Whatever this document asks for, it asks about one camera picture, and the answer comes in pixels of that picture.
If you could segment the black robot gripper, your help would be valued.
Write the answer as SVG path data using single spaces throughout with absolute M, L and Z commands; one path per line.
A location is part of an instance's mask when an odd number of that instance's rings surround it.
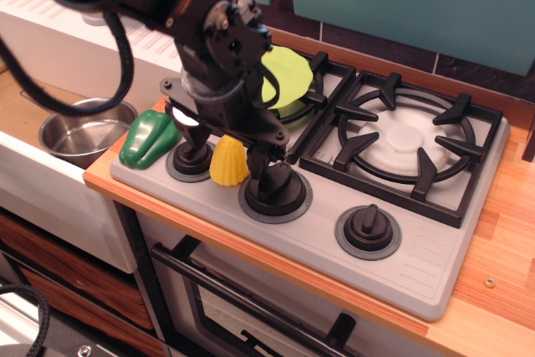
M 270 163 L 281 158 L 278 148 L 286 146 L 289 132 L 262 102 L 262 85 L 263 76 L 255 69 L 218 90 L 184 73 L 163 79 L 160 91 L 167 96 L 166 114 L 195 150 L 214 131 L 230 135 L 252 145 L 247 151 L 252 179 L 287 181 L 288 168 Z

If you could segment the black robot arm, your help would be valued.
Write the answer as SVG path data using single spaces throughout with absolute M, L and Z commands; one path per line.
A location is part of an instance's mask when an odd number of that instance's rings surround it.
M 289 134 L 262 98 L 273 74 L 262 56 L 273 47 L 253 0 L 54 0 L 80 12 L 119 14 L 172 37 L 182 83 L 168 91 L 177 123 L 193 146 L 214 131 L 249 145 L 247 163 L 259 180 L 283 157 Z

